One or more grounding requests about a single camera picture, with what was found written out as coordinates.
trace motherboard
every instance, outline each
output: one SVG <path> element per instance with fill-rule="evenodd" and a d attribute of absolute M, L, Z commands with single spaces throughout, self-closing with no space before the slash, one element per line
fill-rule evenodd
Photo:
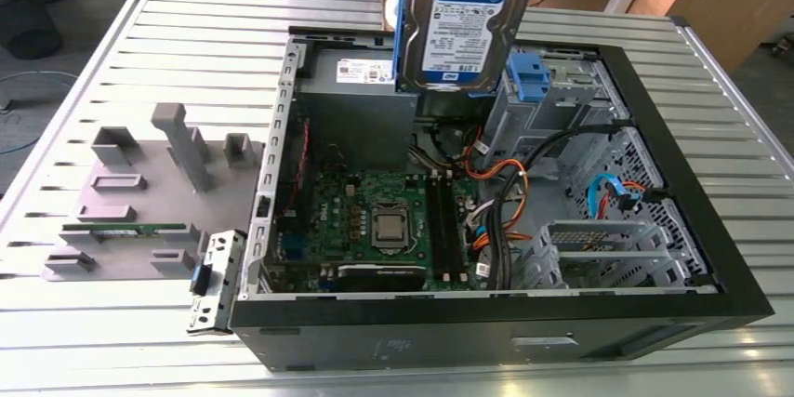
<path fill-rule="evenodd" d="M 291 291 L 468 290 L 462 222 L 474 203 L 470 179 L 320 174 L 308 230 L 279 234 Z"/>

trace cpu socket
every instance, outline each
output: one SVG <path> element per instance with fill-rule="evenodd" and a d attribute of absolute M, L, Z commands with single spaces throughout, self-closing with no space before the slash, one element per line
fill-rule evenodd
<path fill-rule="evenodd" d="M 371 216 L 372 248 L 386 255 L 395 255 L 408 249 L 411 244 L 408 206 L 404 204 L 375 204 Z"/>

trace metal workbench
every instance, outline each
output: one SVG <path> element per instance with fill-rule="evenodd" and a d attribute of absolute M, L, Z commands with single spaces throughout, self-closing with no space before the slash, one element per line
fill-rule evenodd
<path fill-rule="evenodd" d="M 622 46 L 777 314 L 630 363 L 272 374 L 233 336 L 185 334 L 187 281 L 48 283 L 100 126 L 185 103 L 205 139 L 264 140 L 289 25 L 380 28 L 378 0 L 128 0 L 0 202 L 0 390 L 156 395 L 615 396 L 794 393 L 791 159 L 691 31 L 667 19 L 532 9 L 519 38 Z"/>

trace power supply label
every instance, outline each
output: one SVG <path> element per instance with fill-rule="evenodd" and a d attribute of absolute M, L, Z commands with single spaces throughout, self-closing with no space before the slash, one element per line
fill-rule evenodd
<path fill-rule="evenodd" d="M 504 0 L 432 0 L 422 71 L 431 83 L 463 84 L 486 65 L 494 35 L 488 21 Z"/>
<path fill-rule="evenodd" d="M 344 84 L 392 84 L 391 60 L 339 60 L 336 82 Z"/>

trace black front bezel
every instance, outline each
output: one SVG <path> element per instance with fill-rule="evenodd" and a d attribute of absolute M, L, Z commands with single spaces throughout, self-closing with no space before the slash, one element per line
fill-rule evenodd
<path fill-rule="evenodd" d="M 567 319 L 668 318 L 730 328 L 774 314 L 626 52 L 616 46 L 516 41 L 595 51 L 701 249 L 719 293 L 583 297 L 237 301 L 232 328 L 359 324 L 459 324 Z"/>

